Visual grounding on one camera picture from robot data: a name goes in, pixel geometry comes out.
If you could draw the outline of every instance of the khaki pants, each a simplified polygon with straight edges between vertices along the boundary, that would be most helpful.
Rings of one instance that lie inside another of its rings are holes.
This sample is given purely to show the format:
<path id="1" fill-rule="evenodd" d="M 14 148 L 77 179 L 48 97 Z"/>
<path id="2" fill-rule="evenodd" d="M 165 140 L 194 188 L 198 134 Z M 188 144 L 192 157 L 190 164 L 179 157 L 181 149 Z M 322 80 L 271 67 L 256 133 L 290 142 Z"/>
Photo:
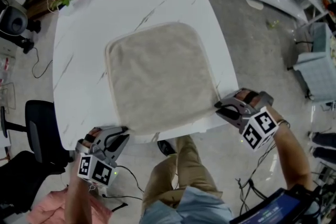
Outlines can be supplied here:
<path id="1" fill-rule="evenodd" d="M 176 208 L 187 186 L 198 188 L 221 198 L 208 170 L 202 165 L 196 145 L 189 135 L 176 138 L 177 154 L 156 165 L 143 194 L 142 212 L 157 200 Z M 174 190 L 172 180 L 176 173 L 179 188 Z"/>

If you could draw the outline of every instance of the pink jacket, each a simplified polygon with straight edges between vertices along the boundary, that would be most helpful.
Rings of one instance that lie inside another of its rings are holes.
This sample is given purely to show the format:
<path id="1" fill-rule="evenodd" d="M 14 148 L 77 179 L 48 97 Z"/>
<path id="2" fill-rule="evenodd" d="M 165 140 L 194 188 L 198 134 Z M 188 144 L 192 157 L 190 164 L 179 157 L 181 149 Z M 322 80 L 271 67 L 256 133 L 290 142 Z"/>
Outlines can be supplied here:
<path id="1" fill-rule="evenodd" d="M 50 192 L 28 214 L 27 221 L 30 224 L 63 224 L 65 198 L 68 188 L 61 191 Z M 106 208 L 100 201 L 89 195 L 91 203 L 92 223 L 107 224 L 112 211 Z"/>

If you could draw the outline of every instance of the person's leg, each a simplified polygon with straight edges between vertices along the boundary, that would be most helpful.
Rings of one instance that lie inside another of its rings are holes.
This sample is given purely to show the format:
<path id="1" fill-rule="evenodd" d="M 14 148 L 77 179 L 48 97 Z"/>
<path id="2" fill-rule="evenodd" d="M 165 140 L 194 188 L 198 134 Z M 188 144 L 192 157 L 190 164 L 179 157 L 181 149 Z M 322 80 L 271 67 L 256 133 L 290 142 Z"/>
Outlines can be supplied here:
<path id="1" fill-rule="evenodd" d="M 173 190 L 172 180 L 176 173 L 176 158 L 173 154 L 156 165 L 151 173 L 142 199 L 142 211 L 159 199 L 159 196 Z"/>
<path id="2" fill-rule="evenodd" d="M 316 133 L 313 136 L 312 141 L 320 146 L 332 146 L 336 148 L 335 133 L 326 133 L 326 134 Z"/>
<path id="3" fill-rule="evenodd" d="M 180 189 L 191 186 L 221 197 L 222 193 L 218 192 L 209 171 L 202 165 L 196 145 L 190 135 L 176 138 L 176 147 Z"/>
<path id="4" fill-rule="evenodd" d="M 317 147 L 314 149 L 312 154 L 315 158 L 321 158 L 329 163 L 336 164 L 336 151 L 335 150 L 329 150 L 327 148 Z"/>

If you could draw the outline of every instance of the blue shirt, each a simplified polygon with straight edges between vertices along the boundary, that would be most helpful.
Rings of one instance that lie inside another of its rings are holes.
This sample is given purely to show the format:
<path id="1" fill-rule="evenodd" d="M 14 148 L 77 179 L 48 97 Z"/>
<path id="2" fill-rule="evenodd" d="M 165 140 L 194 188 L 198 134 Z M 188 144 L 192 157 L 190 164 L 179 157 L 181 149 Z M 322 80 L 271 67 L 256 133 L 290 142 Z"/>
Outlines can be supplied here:
<path id="1" fill-rule="evenodd" d="M 317 210 L 318 205 L 313 203 L 306 214 Z M 230 208 L 221 199 L 187 187 L 176 209 L 156 201 L 145 210 L 140 224 L 229 224 L 233 218 Z"/>

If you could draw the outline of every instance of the person's arm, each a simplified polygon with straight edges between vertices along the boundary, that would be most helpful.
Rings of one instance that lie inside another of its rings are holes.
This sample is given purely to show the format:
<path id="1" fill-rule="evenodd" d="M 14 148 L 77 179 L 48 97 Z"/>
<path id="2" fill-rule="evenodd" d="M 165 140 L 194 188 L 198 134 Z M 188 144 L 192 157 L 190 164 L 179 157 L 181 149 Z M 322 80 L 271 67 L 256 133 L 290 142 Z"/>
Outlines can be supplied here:
<path id="1" fill-rule="evenodd" d="M 93 129 L 89 134 L 97 137 L 100 129 Z M 83 141 L 86 147 L 91 143 Z M 77 176 L 79 167 L 79 156 L 71 171 L 70 184 L 65 202 L 65 223 L 66 224 L 92 224 L 91 206 L 89 202 L 88 183 Z"/>
<path id="2" fill-rule="evenodd" d="M 243 90 L 236 97 L 243 100 L 248 93 L 248 90 Z M 255 106 L 259 100 L 259 96 L 254 97 L 250 105 Z M 282 116 L 274 108 L 267 106 L 267 110 L 276 122 L 282 120 Z M 279 126 L 274 135 L 274 141 L 279 153 L 287 188 L 291 189 L 294 185 L 300 184 L 306 189 L 312 190 L 312 178 L 306 154 L 292 131 L 284 123 Z"/>

